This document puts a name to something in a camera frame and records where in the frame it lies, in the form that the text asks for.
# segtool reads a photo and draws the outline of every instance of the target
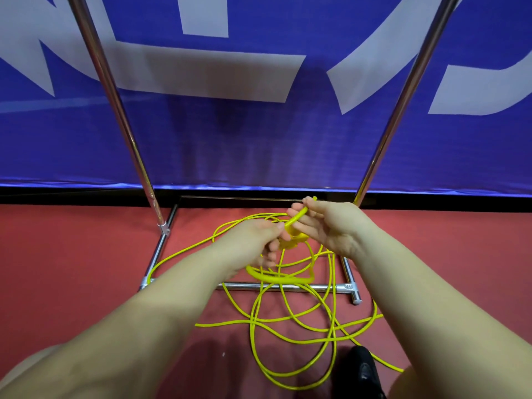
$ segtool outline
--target yellow cable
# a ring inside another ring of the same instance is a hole
[[[172,258],[174,258],[174,257],[176,257],[176,256],[178,256],[178,255],[190,250],[190,249],[193,249],[193,248],[195,248],[195,247],[197,247],[199,245],[202,245],[202,244],[204,244],[206,242],[209,242],[209,241],[210,242],[214,242],[216,240],[216,237],[222,235],[224,232],[230,230],[232,227],[236,226],[237,224],[240,224],[242,221],[252,220],[252,219],[267,219],[267,220],[272,220],[274,222],[281,222],[282,221],[282,222],[285,222],[285,227],[289,227],[289,226],[291,226],[291,224],[293,224],[295,221],[297,221],[297,219],[294,220],[295,217],[293,217],[290,220],[286,220],[286,219],[282,218],[282,217],[286,217],[286,216],[287,215],[285,213],[260,213],[260,214],[249,215],[249,216],[244,217],[244,218],[239,219],[239,220],[226,222],[225,224],[222,224],[219,227],[217,227],[211,237],[205,238],[204,240],[202,240],[202,241],[200,241],[200,242],[198,242],[198,243],[196,243],[194,245],[191,245],[188,248],[182,249],[182,250],[180,250],[180,251],[178,251],[178,252],[176,252],[176,253],[174,253],[174,254],[166,257],[166,258],[164,258],[162,261],[158,262],[154,266],[154,268],[151,270],[151,272],[148,274],[147,283],[150,284],[150,280],[151,280],[151,277],[152,277],[153,273],[163,263],[169,261],[170,259],[172,259]],[[277,385],[277,386],[279,386],[281,388],[290,389],[290,390],[313,389],[313,388],[316,388],[317,386],[321,385],[323,382],[325,382],[327,380],[327,378],[329,378],[329,375],[331,374],[331,371],[333,369],[333,365],[334,365],[334,362],[335,362],[335,359],[336,359],[336,354],[337,354],[337,342],[350,340],[353,343],[355,343],[356,345],[360,345],[360,343],[356,341],[355,337],[361,335],[366,330],[368,330],[368,328],[373,324],[373,322],[375,322],[376,319],[382,318],[382,314],[378,314],[377,305],[376,305],[375,301],[373,301],[373,307],[374,308],[373,308],[373,313],[372,313],[372,315],[370,317],[341,324],[338,321],[338,319],[336,318],[335,255],[334,255],[333,252],[331,252],[329,250],[323,251],[323,246],[321,246],[320,249],[318,250],[318,252],[316,254],[314,254],[312,252],[312,248],[310,247],[310,244],[308,242],[305,242],[305,244],[307,245],[307,248],[309,248],[309,252],[310,252],[310,256],[306,257],[305,259],[301,259],[301,260],[298,260],[298,261],[292,262],[292,263],[283,263],[285,251],[282,250],[281,259],[279,260],[279,264],[277,266],[277,268],[278,268],[277,271],[272,271],[271,269],[265,270],[262,267],[261,268],[253,268],[254,270],[252,270],[251,272],[248,271],[248,273],[250,275],[256,277],[261,282],[261,288],[259,290],[258,295],[255,298],[255,302],[253,303],[253,306],[251,308],[250,313],[246,313],[242,308],[240,308],[240,306],[233,299],[233,297],[230,294],[229,290],[225,287],[225,284],[223,284],[223,289],[226,292],[227,297],[229,298],[229,300],[231,301],[233,306],[236,308],[236,310],[241,315],[243,315],[245,319],[236,319],[236,320],[232,320],[232,321],[217,322],[217,323],[196,323],[196,326],[197,327],[201,327],[201,328],[212,328],[212,327],[225,326],[225,325],[238,324],[238,323],[249,324],[249,341],[250,341],[251,350],[252,350],[253,356],[255,357],[255,361],[256,361],[257,365],[259,366],[261,371],[264,373],[264,375],[270,381],[272,381],[275,385]],[[314,290],[310,286],[310,283],[313,282],[313,280],[314,280],[314,273],[313,273],[312,268],[313,268],[313,266],[314,266],[314,264],[316,262],[316,259],[319,256],[327,256],[328,267],[329,267],[329,281],[328,281],[328,284],[327,284],[328,289],[323,294],[323,296],[321,296],[318,292],[316,292],[316,290]],[[309,264],[304,266],[302,269],[300,269],[298,271],[295,271],[293,273],[282,273],[282,269],[283,268],[288,268],[288,267],[294,266],[296,264],[305,263],[306,261],[310,261],[310,262],[309,262]],[[309,270],[309,277],[307,277],[307,278],[296,277],[296,275],[299,275],[299,274],[305,272],[306,270]],[[282,318],[274,318],[274,319],[262,319],[262,318],[259,317],[259,310],[260,310],[261,303],[262,303],[262,296],[264,295],[264,293],[266,291],[268,291],[268,289],[273,284],[279,284],[279,287],[281,289],[281,295],[283,296],[283,301],[285,303],[286,309],[288,310],[289,316],[284,316]],[[288,303],[288,298],[286,297],[285,291],[283,289],[283,284],[296,284],[300,288],[302,288],[305,291],[307,291],[309,294],[313,295],[317,299],[318,303],[316,305],[314,305],[313,307],[307,309],[306,311],[302,311],[300,313],[296,313],[295,314],[292,311],[292,309],[291,309],[291,307],[290,307],[290,305]],[[329,306],[325,302],[325,299],[328,297],[329,292],[332,293],[332,309],[329,308]],[[305,324],[305,323],[303,323],[302,321],[299,320],[299,318],[301,316],[307,315],[307,314],[311,313],[312,311],[315,311],[316,309],[318,309],[320,307],[323,307],[323,309],[325,310],[325,312],[326,312],[326,314],[327,314],[327,316],[329,318],[330,325],[329,325],[328,328],[326,328],[326,329],[325,328],[314,328],[314,327],[311,327],[311,326],[309,326],[309,325],[307,325],[307,324]],[[308,339],[308,340],[299,341],[299,340],[290,339],[290,338],[288,338],[286,336],[281,335],[276,330],[272,329],[271,327],[269,327],[266,324],[266,323],[282,322],[282,321],[286,321],[286,320],[289,320],[289,319],[294,320],[294,322],[296,322],[298,325],[300,325],[301,327],[303,327],[303,328],[305,328],[307,330],[311,330],[311,331],[314,331],[316,333],[325,333],[326,336],[325,337],[316,338],[316,339]],[[365,325],[361,329],[358,329],[357,331],[352,332],[352,333],[350,333],[350,332],[348,332],[346,330],[347,327],[355,326],[355,325],[358,325],[358,324],[365,324]],[[283,340],[285,342],[289,342],[289,343],[293,343],[293,344],[321,344],[321,348],[318,350],[317,354],[309,362],[307,362],[307,364],[305,364],[300,369],[297,369],[297,370],[294,370],[294,371],[291,371],[291,372],[276,372],[276,371],[272,371],[272,370],[268,369],[261,362],[261,360],[259,359],[259,355],[257,354],[256,345],[255,345],[255,330],[256,330],[256,327],[260,327],[262,329],[268,330],[272,335],[278,337],[279,339],[281,339],[281,340]],[[342,332],[343,336],[338,336],[337,337],[336,336],[336,332],[337,331]],[[332,353],[331,353],[331,361],[330,361],[329,367],[327,368],[327,371],[325,372],[325,374],[321,378],[319,378],[317,381],[315,381],[313,383],[310,383],[308,385],[305,385],[305,386],[292,386],[292,385],[287,385],[287,384],[277,380],[278,378],[293,377],[295,375],[298,375],[298,374],[308,370],[311,366],[313,366],[315,364],[315,362],[318,361],[318,359],[320,359],[320,357],[323,355],[323,353],[325,352],[325,350],[327,349],[327,347],[329,346],[330,343],[332,343]],[[383,365],[385,365],[385,366],[387,366],[387,367],[389,367],[389,368],[391,368],[391,369],[393,369],[395,371],[403,372],[403,370],[401,368],[387,363],[386,361],[384,361],[381,358],[377,357],[373,353],[371,355],[373,356],[373,358],[376,361],[380,362],[381,364],[383,364]]]

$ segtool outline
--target hand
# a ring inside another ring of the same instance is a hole
[[[366,228],[374,226],[369,217],[352,203],[315,201],[311,197],[305,197],[303,204],[292,204],[287,214],[293,217],[304,206],[309,211],[293,227],[327,249],[350,259],[355,256],[358,236]]]
[[[225,279],[233,277],[248,264],[266,268],[275,266],[279,237],[290,240],[282,222],[268,220],[243,221],[227,231],[212,245],[216,249],[216,261],[225,268]]]

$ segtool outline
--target person's right arm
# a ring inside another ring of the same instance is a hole
[[[351,203],[314,201],[294,227],[352,259],[418,377],[445,398],[532,397],[532,346]],[[295,203],[288,214],[303,207]]]

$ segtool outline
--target metal base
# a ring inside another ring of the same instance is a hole
[[[181,198],[200,198],[198,196],[182,196]],[[152,259],[150,260],[150,264],[148,265],[148,268],[146,269],[146,273],[142,279],[142,282],[140,283],[139,291],[142,290],[147,286],[148,282],[148,275],[150,274],[152,268],[156,265],[156,263],[159,261],[159,256],[161,255],[164,243],[170,234],[170,227],[172,226],[173,220],[176,216],[178,209],[178,205],[176,204],[172,211],[170,212],[170,215],[168,217],[168,221],[165,222],[165,226],[167,229],[167,232],[164,232],[163,226],[161,227],[162,235],[159,238],[159,242],[157,243],[157,247],[155,248],[155,252],[153,253]],[[345,279],[347,283],[345,284],[336,284],[336,292],[338,294],[349,294],[351,295],[351,302],[353,305],[360,305],[362,304],[362,300],[360,298],[360,293],[358,290],[358,287],[355,282],[355,278],[353,277],[353,272],[351,270],[351,267],[349,266],[349,261],[345,257],[341,257],[341,264],[344,271]],[[226,288],[230,291],[259,291],[261,288],[261,284],[258,282],[225,282],[224,283]],[[310,284],[310,286],[316,290],[318,293],[325,293],[327,291],[327,285],[326,284]],[[218,284],[217,290],[223,290],[222,284]],[[294,284],[283,284],[283,290],[289,293],[296,292],[296,293],[306,293],[306,291]],[[269,288],[269,291],[281,291],[281,288],[278,284],[274,284]]]

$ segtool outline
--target person's left arm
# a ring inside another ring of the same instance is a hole
[[[244,221],[17,377],[0,399],[153,396],[218,283],[249,263],[272,266],[279,236],[289,239],[282,223]]]

